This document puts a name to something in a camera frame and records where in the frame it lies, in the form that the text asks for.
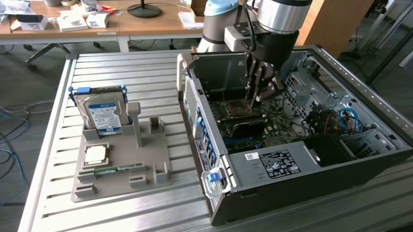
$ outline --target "ventilation grille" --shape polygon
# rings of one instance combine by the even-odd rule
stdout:
[[[184,92],[184,103],[185,103],[185,111],[187,111],[187,119],[189,120],[189,124],[195,122],[196,117],[196,100],[189,84],[189,78],[185,78],[185,92]]]

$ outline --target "sticker label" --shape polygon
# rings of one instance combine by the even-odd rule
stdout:
[[[259,155],[259,159],[271,179],[300,172],[288,150]]]
[[[244,155],[244,158],[245,158],[245,160],[257,159],[257,158],[259,158],[257,152],[245,154],[245,155]]]
[[[97,35],[114,35],[116,32],[97,32]]]
[[[97,130],[109,132],[120,129],[118,116],[114,114],[114,103],[93,104],[88,108]]]

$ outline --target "circuit board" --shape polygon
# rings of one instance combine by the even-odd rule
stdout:
[[[286,144],[299,137],[279,101],[273,98],[252,108],[243,99],[209,102],[228,154]]]

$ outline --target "white box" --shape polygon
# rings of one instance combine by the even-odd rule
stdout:
[[[48,20],[44,15],[18,15],[21,30],[44,30]]]
[[[61,32],[88,29],[88,25],[81,16],[60,16],[57,23]]]
[[[105,28],[108,25],[108,19],[109,17],[106,13],[89,14],[85,23],[90,28]]]

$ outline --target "lamp base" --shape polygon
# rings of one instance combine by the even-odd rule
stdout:
[[[128,10],[128,13],[137,18],[152,18],[161,13],[161,10],[156,6],[148,4],[144,4],[144,8],[141,8],[140,4],[136,4],[129,6],[128,9],[132,9]]]

